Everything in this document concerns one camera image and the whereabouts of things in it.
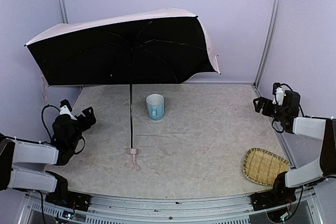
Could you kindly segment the pink and black folding umbrella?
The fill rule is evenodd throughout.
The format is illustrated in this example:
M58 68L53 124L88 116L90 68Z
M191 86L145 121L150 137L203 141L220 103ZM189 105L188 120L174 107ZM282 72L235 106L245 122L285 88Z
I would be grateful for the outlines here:
M26 47L51 86L180 84L219 72L198 16L178 8L58 24Z

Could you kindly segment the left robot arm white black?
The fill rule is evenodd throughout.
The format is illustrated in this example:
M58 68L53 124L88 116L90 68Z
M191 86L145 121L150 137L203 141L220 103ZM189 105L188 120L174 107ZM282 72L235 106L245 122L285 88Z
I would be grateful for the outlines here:
M68 196L68 181L62 176L49 172L23 167L23 164L65 166L83 141L83 132L96 123L92 107L74 116L63 105L52 124L54 131L49 142L34 142L1 135L1 190L43 191L60 199Z

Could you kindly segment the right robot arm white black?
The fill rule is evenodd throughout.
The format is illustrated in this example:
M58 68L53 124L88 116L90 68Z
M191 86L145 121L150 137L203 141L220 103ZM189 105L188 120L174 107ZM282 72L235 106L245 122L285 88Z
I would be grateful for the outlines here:
M303 113L300 94L281 87L273 91L273 99L253 100L257 113L270 117L281 126L285 142L294 157L295 167L277 175L267 199L279 202L292 198L296 189L317 184L335 175L335 118L308 116Z

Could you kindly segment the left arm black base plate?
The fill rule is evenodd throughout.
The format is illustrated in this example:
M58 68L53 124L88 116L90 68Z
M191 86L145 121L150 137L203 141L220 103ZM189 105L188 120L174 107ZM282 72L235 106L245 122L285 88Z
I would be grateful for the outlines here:
M87 212L91 201L91 196L74 191L67 191L65 194L54 192L48 193L45 201L57 206Z

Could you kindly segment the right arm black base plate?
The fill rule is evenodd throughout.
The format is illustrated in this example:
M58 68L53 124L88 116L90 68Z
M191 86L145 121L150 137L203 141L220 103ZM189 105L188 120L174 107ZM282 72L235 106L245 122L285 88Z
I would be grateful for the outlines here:
M295 193L274 193L273 191L265 191L262 193L254 193L251 195L254 211L273 208L288 204L290 201L296 201Z

